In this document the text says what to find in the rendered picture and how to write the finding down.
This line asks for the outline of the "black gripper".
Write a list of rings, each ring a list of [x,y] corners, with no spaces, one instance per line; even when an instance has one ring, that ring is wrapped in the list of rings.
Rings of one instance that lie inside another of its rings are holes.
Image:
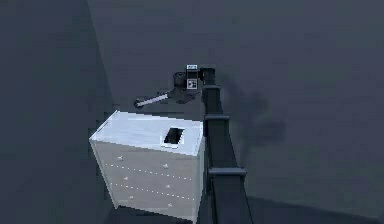
[[[198,90],[190,90],[187,88],[187,77],[185,72],[176,72],[173,74],[174,88],[164,94],[160,94],[148,99],[136,99],[134,106],[136,108],[142,108],[145,105],[153,104],[167,98],[174,100],[177,104],[186,104],[196,98],[199,94]]]

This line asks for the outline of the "white black-screen mobile phone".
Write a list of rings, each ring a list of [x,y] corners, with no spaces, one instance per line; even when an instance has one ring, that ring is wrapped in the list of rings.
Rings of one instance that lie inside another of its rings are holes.
[[[177,148],[183,137],[183,128],[170,127],[166,135],[161,140],[161,145],[168,148]]]

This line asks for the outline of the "white chest of drawers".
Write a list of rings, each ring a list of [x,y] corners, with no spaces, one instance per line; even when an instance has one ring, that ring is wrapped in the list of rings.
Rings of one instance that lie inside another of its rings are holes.
[[[183,128],[177,148],[161,145]],[[203,192],[203,123],[114,112],[89,138],[113,205],[197,221]]]

